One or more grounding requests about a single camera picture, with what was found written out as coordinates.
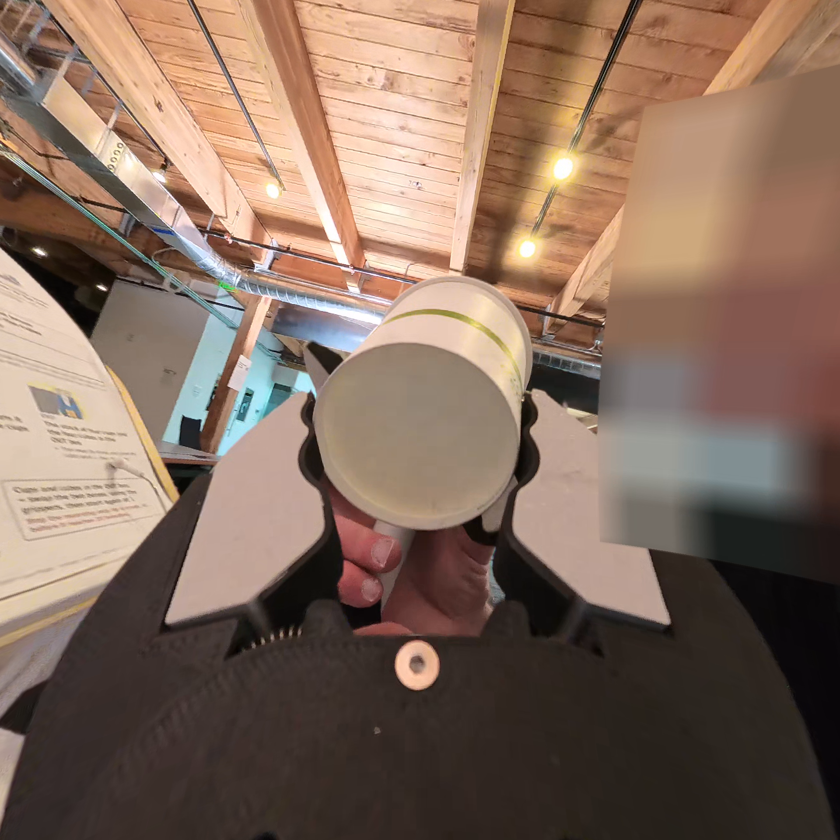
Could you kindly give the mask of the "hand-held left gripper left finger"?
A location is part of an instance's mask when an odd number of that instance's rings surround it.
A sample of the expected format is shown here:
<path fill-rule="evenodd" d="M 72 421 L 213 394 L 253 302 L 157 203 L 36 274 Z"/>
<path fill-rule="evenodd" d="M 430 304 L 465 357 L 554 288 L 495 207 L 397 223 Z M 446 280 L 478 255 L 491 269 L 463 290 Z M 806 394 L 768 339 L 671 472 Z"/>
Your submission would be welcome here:
<path fill-rule="evenodd" d="M 338 601 L 340 541 L 303 392 L 239 439 L 213 469 L 166 625 L 236 618 L 300 625 Z"/>

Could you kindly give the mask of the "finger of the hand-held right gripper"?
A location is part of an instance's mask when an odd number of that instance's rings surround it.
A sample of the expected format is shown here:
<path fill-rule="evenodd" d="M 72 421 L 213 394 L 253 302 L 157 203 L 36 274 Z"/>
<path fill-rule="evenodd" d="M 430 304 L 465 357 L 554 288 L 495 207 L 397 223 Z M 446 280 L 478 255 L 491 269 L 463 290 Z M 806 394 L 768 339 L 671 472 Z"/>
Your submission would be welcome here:
<path fill-rule="evenodd" d="M 312 392 L 319 394 L 330 375 L 344 362 L 344 356 L 320 343 L 308 341 L 303 344 L 303 361 Z"/>
<path fill-rule="evenodd" d="M 511 494 L 517 489 L 517 482 L 508 482 L 504 491 L 489 507 L 480 515 L 481 540 L 483 544 L 495 545 L 497 535 L 508 506 Z"/>

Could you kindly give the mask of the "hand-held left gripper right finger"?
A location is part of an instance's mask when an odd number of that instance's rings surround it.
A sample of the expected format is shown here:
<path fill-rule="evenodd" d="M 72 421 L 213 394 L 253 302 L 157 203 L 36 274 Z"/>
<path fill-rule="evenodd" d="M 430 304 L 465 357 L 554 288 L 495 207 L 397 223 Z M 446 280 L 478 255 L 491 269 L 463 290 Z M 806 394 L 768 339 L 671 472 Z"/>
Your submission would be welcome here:
<path fill-rule="evenodd" d="M 526 394 L 493 570 L 533 634 L 577 634 L 592 618 L 671 625 L 649 552 L 601 540 L 598 471 L 593 433 L 545 392 Z"/>

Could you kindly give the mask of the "white paper cup green line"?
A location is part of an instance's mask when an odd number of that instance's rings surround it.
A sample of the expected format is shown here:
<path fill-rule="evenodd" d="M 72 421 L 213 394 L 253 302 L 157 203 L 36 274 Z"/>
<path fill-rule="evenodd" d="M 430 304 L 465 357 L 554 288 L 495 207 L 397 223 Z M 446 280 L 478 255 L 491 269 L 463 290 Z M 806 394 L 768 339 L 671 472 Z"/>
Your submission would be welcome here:
<path fill-rule="evenodd" d="M 509 298 L 465 276 L 422 281 L 317 386 L 325 473 L 400 529 L 473 520 L 513 475 L 531 371 L 530 333 Z"/>

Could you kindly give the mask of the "person's right hand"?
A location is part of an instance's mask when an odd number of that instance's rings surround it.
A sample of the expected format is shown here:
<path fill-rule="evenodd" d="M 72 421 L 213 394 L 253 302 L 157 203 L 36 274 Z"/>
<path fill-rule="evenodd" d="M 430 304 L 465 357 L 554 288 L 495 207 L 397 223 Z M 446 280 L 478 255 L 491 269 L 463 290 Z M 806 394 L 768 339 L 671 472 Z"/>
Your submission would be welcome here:
<path fill-rule="evenodd" d="M 360 627 L 358 635 L 480 634 L 491 614 L 491 546 L 473 541 L 462 527 L 420 532 L 404 559 L 396 538 L 377 531 L 375 521 L 330 483 L 325 488 L 343 555 L 340 602 L 357 610 L 378 606 L 383 575 L 398 571 L 381 620 Z"/>

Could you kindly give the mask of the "black ceiling pipe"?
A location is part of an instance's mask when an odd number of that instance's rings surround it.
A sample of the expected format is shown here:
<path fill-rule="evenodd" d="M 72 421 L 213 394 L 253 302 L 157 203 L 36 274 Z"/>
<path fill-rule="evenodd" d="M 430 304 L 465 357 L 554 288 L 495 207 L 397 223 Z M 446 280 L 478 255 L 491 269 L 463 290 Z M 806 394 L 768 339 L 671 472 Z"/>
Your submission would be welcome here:
<path fill-rule="evenodd" d="M 299 260 L 305 260 L 311 262 L 313 264 L 317 264 L 320 266 L 326 267 L 334 267 L 339 268 L 341 270 L 347 270 L 350 273 L 362 275 L 363 277 L 374 278 L 378 280 L 388 280 L 390 282 L 399 283 L 402 286 L 415 286 L 416 284 L 424 281 L 424 279 L 416 279 L 409 277 L 407 273 L 402 273 L 401 275 L 397 275 L 393 272 L 387 272 L 378 269 L 371 269 L 371 268 L 353 268 L 352 266 L 346 266 L 341 264 L 340 262 L 330 259 L 326 259 L 316 255 L 310 255 L 309 253 L 302 252 L 300 250 L 294 249 L 290 246 L 280 246 L 280 245 L 266 245 L 256 242 L 251 239 L 241 238 L 238 236 L 234 236 L 227 231 L 223 230 L 215 230 L 212 227 L 203 227 L 199 226 L 198 231 L 201 235 L 205 237 L 214 237 L 220 238 L 224 241 L 231 244 L 241 245 L 244 247 L 251 247 L 257 249 L 264 249 L 268 250 L 275 256 L 289 256 Z M 514 301 L 506 292 L 502 293 L 502 296 L 508 298 L 513 305 L 522 312 L 528 312 L 534 314 L 536 316 L 540 316 L 545 319 L 554 320 L 554 321 L 562 321 L 567 323 L 573 323 L 584 327 L 591 327 L 594 329 L 602 329 L 605 327 L 605 320 L 595 320 L 591 318 L 582 318 L 579 316 L 564 316 L 557 312 L 554 312 L 550 309 L 550 307 L 546 308 L 537 308 L 535 306 L 522 303 L 519 301 Z"/>

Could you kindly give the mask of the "printed instruction sheet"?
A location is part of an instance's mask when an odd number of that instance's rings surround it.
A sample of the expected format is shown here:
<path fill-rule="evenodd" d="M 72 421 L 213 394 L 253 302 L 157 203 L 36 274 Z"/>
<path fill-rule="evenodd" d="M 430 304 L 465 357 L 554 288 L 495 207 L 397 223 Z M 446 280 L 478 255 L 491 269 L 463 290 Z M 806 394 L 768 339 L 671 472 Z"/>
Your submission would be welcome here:
<path fill-rule="evenodd" d="M 88 338 L 21 266 L 1 268 L 2 601 L 100 585 L 173 498 Z"/>

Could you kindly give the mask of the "person's dark clothing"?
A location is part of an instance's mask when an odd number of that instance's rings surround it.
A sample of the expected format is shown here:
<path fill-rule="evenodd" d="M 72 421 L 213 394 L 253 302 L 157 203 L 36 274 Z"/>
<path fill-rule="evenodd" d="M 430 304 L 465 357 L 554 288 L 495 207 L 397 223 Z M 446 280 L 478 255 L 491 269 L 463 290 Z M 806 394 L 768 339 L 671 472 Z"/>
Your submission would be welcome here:
<path fill-rule="evenodd" d="M 809 732 L 839 830 L 838 586 L 712 561 L 780 666 Z"/>

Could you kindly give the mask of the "silver flexible air duct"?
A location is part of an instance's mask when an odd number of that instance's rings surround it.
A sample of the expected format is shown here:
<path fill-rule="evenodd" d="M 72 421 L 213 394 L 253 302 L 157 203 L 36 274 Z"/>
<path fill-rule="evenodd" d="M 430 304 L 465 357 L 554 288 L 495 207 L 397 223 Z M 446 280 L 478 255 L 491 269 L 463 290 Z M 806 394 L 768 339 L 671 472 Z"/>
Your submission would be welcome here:
<path fill-rule="evenodd" d="M 382 323 L 390 308 L 377 301 L 339 294 L 326 288 L 307 287 L 293 280 L 266 282 L 255 271 L 240 269 L 216 255 L 199 255 L 192 260 L 220 286 L 374 327 Z"/>

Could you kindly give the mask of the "wooden support post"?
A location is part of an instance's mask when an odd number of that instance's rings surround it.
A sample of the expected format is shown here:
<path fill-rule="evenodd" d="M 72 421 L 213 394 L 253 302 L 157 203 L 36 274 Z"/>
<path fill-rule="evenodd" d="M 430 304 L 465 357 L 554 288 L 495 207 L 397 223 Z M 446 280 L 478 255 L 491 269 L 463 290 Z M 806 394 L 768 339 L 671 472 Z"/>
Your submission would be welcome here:
<path fill-rule="evenodd" d="M 246 301 L 201 432 L 200 443 L 207 453 L 216 455 L 222 444 L 236 398 L 247 379 L 251 356 L 269 307 L 268 297 L 250 296 Z"/>

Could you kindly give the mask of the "black lamp track rail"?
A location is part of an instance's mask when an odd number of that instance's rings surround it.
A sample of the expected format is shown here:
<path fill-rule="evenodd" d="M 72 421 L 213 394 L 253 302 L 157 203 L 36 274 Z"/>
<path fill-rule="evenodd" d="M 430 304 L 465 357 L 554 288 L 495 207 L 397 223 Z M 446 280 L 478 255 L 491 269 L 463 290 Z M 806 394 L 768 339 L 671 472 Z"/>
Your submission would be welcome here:
<path fill-rule="evenodd" d="M 627 40 L 628 34 L 632 29 L 634 24 L 635 18 L 637 16 L 639 8 L 643 5 L 642 1 L 630 1 L 628 2 L 624 15 L 621 19 L 619 26 L 616 29 L 614 37 L 612 39 L 612 43 L 610 45 L 609 50 L 607 51 L 606 57 L 604 58 L 599 73 L 595 79 L 595 83 L 591 88 L 590 95 L 586 100 L 584 108 L 581 112 L 581 115 L 576 123 L 574 131 L 571 135 L 570 141 L 565 150 L 565 154 L 570 154 L 573 157 L 577 151 L 579 143 L 581 142 L 583 132 L 589 122 L 590 117 L 594 111 L 595 105 L 598 102 L 602 92 L 605 88 L 606 81 L 609 78 L 612 69 L 616 63 L 618 56 L 620 55 L 623 46 Z M 546 193 L 546 196 L 542 202 L 540 207 L 539 213 L 536 216 L 534 223 L 531 228 L 531 232 L 528 238 L 532 238 L 535 242 L 537 237 L 539 236 L 539 232 L 541 227 L 545 221 L 546 216 L 548 215 L 549 210 L 553 204 L 553 200 L 557 195 L 560 185 L 562 182 L 555 182 L 552 181 L 552 185 L 550 186 L 549 190 Z"/>
<path fill-rule="evenodd" d="M 206 41 L 207 47 L 210 49 L 210 51 L 211 51 L 211 53 L 214 57 L 214 59 L 217 63 L 217 66 L 218 66 L 223 78 L 225 79 L 225 81 L 227 83 L 227 86 L 230 90 L 231 95 L 236 100 L 238 108 L 241 111 L 242 116 L 244 117 L 250 132 L 253 134 L 254 140 L 256 141 L 256 143 L 259 147 L 259 150 L 260 150 L 260 152 L 262 153 L 262 155 L 265 159 L 266 165 L 267 165 L 268 170 L 269 170 L 270 179 L 277 179 L 277 180 L 281 181 L 283 183 L 283 185 L 285 186 L 285 184 L 282 181 L 282 178 L 281 178 L 281 176 L 278 172 L 277 166 L 275 165 L 270 153 L 268 152 L 266 143 L 264 142 L 264 140 L 263 140 L 263 138 L 262 138 L 262 136 L 259 132 L 259 129 L 257 128 L 256 123 L 253 120 L 253 118 L 252 118 L 252 116 L 251 116 L 251 114 L 250 114 L 250 112 L 249 112 L 249 110 L 248 110 L 248 108 L 245 104 L 245 100 L 242 97 L 241 93 L 239 92 L 239 89 L 237 87 L 235 79 L 233 78 L 233 76 L 230 73 L 230 70 L 228 69 L 228 65 L 226 63 L 226 60 L 225 60 L 222 52 L 220 51 L 219 47 L 217 46 L 217 43 L 215 41 L 215 38 L 214 38 L 210 28 L 207 26 L 207 23 L 205 21 L 205 18 L 203 16 L 200 8 L 198 7 L 198 5 L 195 1 L 186 1 L 186 5 L 189 7 L 193 17 L 195 18 L 196 25 L 198 26 L 198 29 L 202 33 L 202 35 L 203 35 L 203 37 Z"/>

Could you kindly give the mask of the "rectangular metal air duct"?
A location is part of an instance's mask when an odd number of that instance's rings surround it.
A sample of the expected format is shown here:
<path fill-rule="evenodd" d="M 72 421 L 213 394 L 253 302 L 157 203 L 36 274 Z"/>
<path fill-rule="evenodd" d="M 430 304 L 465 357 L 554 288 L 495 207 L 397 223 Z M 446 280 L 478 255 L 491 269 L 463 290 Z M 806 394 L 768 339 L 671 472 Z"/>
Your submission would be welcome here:
<path fill-rule="evenodd" d="M 183 207 L 57 70 L 37 70 L 1 36 L 8 107 L 123 210 L 208 275 L 215 260 Z"/>

